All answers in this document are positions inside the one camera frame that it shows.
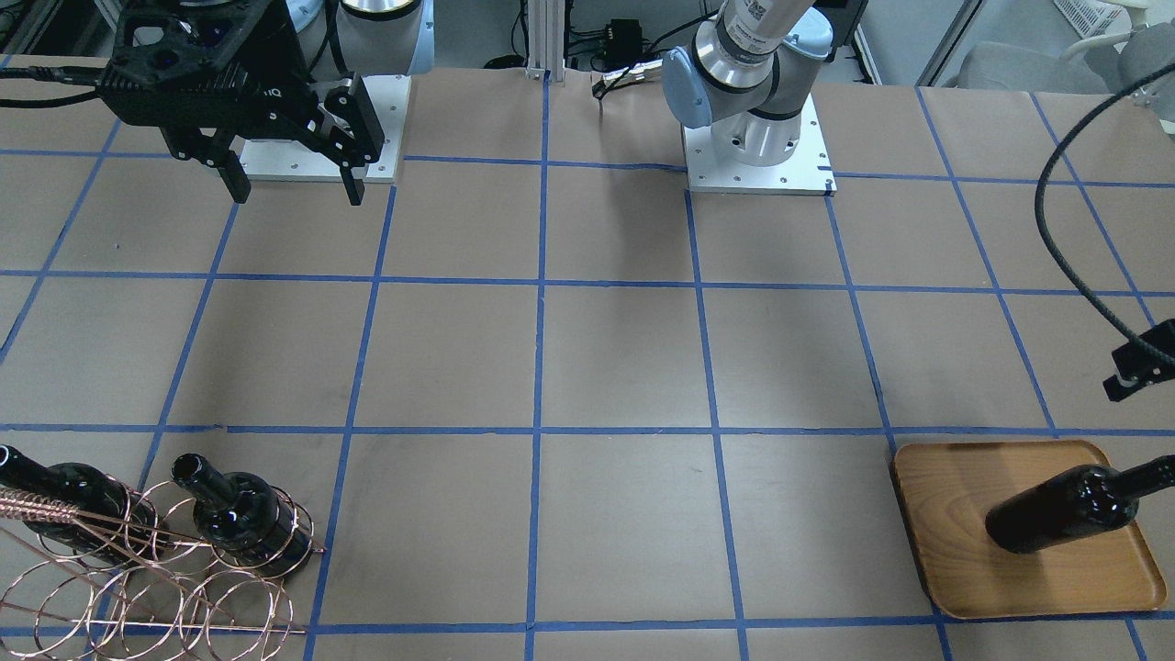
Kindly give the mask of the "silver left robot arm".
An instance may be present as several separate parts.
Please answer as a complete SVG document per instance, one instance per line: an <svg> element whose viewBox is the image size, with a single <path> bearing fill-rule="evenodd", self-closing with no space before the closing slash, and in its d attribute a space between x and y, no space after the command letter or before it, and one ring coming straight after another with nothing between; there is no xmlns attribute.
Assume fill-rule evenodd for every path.
<svg viewBox="0 0 1175 661"><path fill-rule="evenodd" d="M665 101L682 126L689 183L701 193L831 194L817 151L804 142L818 127L811 88L834 49L834 27L810 1L726 1L694 22L694 38L662 58ZM1171 380L1171 319L1134 333L1070 267L1046 223L1045 197L1053 171L1075 139L1112 104L1154 99L1171 81L1171 25L1130 33L1129 46L1155 43L1155 60L1124 72L1124 83L1087 112L1046 158L1034 187L1033 214L1041 242L1060 271L1124 336L1113 352L1115 375L1104 380L1112 402Z"/></svg>

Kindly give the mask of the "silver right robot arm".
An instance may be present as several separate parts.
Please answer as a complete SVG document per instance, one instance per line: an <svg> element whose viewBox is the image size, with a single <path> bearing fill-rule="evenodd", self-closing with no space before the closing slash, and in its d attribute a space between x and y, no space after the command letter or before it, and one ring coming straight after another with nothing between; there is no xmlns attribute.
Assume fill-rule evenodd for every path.
<svg viewBox="0 0 1175 661"><path fill-rule="evenodd" d="M435 62L430 1L130 1L95 89L173 158L251 180L391 184L408 96Z"/></svg>

